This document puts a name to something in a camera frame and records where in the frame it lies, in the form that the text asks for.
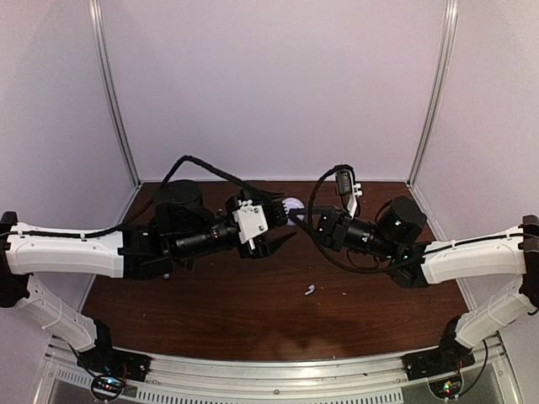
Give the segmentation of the purple round charging case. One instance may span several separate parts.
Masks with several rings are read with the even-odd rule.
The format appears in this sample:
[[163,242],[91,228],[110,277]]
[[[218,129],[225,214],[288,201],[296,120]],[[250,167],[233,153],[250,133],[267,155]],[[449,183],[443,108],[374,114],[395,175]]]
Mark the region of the purple round charging case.
[[303,210],[304,204],[301,200],[295,197],[287,197],[282,200],[282,204],[285,207],[286,214],[289,214],[292,210]]

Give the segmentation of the white purple earbud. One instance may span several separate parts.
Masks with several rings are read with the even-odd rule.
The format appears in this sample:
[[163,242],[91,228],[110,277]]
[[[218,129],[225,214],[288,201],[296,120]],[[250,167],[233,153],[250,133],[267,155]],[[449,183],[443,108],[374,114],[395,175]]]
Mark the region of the white purple earbud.
[[307,287],[307,290],[304,292],[304,295],[305,296],[309,296],[311,294],[313,294],[316,290],[316,286],[314,284],[311,284]]

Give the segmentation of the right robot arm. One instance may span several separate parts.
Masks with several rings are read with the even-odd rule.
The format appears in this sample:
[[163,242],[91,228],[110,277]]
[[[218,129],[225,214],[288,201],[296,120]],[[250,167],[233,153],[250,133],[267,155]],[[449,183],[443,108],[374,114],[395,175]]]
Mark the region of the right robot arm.
[[386,273],[403,288],[423,288],[448,280],[492,274],[513,279],[477,308],[450,320],[431,362],[451,370],[482,340],[524,314],[538,311],[538,218],[483,237],[419,242],[426,216],[416,202],[399,196],[386,202],[373,221],[333,206],[291,209],[290,220],[326,253],[342,248],[387,262]]

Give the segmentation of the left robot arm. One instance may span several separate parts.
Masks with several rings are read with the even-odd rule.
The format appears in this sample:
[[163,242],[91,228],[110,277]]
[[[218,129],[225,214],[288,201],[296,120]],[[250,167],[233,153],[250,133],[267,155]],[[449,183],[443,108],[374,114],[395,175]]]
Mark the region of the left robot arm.
[[29,311],[42,328],[69,343],[104,374],[121,365],[110,331],[77,314],[38,280],[42,272],[96,274],[112,279],[149,280],[188,268],[197,258],[237,250],[241,258],[274,254],[288,236],[265,233],[287,224],[283,194],[243,185],[222,213],[204,206],[197,182],[177,180],[157,189],[148,224],[126,223],[108,230],[39,228],[13,211],[1,218],[1,306]]

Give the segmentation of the right circuit board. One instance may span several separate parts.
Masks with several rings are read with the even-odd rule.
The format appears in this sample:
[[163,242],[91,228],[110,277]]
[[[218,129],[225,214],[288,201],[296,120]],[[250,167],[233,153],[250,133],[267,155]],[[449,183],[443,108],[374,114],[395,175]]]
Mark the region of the right circuit board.
[[458,375],[429,382],[429,388],[432,395],[443,401],[448,401],[455,396],[458,396],[462,391],[462,387],[463,380],[462,377]]

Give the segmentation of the circuit board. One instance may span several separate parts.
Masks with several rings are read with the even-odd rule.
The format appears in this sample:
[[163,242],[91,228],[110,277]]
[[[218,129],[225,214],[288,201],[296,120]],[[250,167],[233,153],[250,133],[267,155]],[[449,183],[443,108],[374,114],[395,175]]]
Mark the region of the circuit board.
[[429,388],[432,395],[443,401],[448,401],[455,396],[458,396],[462,391],[462,387],[463,380],[462,377],[458,375],[429,382]]
[[93,378],[90,391],[100,401],[118,398],[125,389],[125,382],[111,375],[97,375]]

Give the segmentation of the left circuit board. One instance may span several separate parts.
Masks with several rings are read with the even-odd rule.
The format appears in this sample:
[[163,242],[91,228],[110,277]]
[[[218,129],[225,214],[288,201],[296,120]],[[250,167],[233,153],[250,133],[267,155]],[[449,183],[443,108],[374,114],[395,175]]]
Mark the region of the left circuit board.
[[90,391],[100,401],[118,398],[125,389],[125,382],[111,375],[97,375],[93,378]]

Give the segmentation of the front aluminium rail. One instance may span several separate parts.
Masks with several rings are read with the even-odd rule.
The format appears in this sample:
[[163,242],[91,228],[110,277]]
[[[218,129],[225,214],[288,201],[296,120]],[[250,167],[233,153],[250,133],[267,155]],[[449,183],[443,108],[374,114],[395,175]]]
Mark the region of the front aluminium rail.
[[[403,355],[299,362],[244,362],[189,359],[149,354],[144,381],[127,381],[111,403],[524,403],[508,355],[498,336],[476,363],[458,372],[411,380]],[[30,403],[103,403],[90,391],[91,376],[79,368],[68,346],[53,338]],[[462,376],[455,401],[438,398],[441,378]]]

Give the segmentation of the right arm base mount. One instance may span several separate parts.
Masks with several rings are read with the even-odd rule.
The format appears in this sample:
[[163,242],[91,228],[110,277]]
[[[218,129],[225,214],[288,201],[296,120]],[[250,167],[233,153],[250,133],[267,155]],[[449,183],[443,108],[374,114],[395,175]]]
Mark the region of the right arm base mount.
[[458,352],[454,348],[440,347],[405,354],[402,361],[409,381],[455,373],[476,363],[470,350]]

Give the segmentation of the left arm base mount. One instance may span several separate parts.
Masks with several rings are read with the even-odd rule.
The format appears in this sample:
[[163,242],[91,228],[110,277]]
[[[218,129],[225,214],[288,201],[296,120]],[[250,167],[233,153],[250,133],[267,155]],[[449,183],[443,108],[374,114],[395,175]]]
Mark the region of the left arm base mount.
[[116,348],[94,347],[77,352],[78,364],[94,375],[110,375],[121,380],[144,382],[151,358]]

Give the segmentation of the right aluminium frame post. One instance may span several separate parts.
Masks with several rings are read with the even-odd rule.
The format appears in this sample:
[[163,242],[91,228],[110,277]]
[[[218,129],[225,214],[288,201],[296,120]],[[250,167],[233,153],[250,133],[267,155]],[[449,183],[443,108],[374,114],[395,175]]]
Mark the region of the right aluminium frame post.
[[429,102],[424,117],[419,144],[416,149],[414,162],[408,175],[408,186],[413,189],[418,181],[421,168],[426,157],[430,138],[435,128],[435,121],[439,113],[444,86],[450,71],[452,54],[454,51],[456,32],[458,26],[459,2],[447,0],[440,36],[439,52],[435,67],[435,75],[430,91]]

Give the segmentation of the aluminium frame post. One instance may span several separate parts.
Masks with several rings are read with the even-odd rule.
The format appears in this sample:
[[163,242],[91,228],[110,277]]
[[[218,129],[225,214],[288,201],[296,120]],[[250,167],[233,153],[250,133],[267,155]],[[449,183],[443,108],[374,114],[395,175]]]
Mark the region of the aluminium frame post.
[[138,188],[141,185],[141,180],[136,169],[131,146],[125,131],[125,124],[120,110],[119,98],[115,88],[115,80],[110,63],[109,50],[104,28],[102,2],[99,0],[89,0],[88,9],[99,61],[99,69],[104,86],[105,99],[108,105],[115,137],[118,141],[120,154],[125,164],[131,185],[134,188]]
[[418,181],[421,168],[426,157],[430,138],[435,128],[435,121],[439,113],[444,86],[450,71],[452,54],[454,51],[456,32],[458,26],[459,2],[447,0],[440,36],[439,52],[435,67],[435,75],[430,91],[429,102],[424,117],[419,144],[416,149],[414,162],[408,175],[408,186],[413,189]]

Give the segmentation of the left aluminium frame post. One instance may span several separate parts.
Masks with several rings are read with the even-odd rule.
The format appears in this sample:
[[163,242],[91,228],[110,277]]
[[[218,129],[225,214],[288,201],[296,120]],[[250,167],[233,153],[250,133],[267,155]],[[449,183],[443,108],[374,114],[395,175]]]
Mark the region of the left aluminium frame post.
[[131,185],[134,188],[138,188],[141,185],[141,180],[136,169],[131,146],[125,131],[125,124],[120,110],[119,98],[115,88],[115,80],[110,63],[109,50],[104,28],[102,2],[99,0],[89,0],[88,9],[99,61],[99,69],[104,86],[105,99],[108,105],[115,137],[118,141],[120,154],[125,164]]

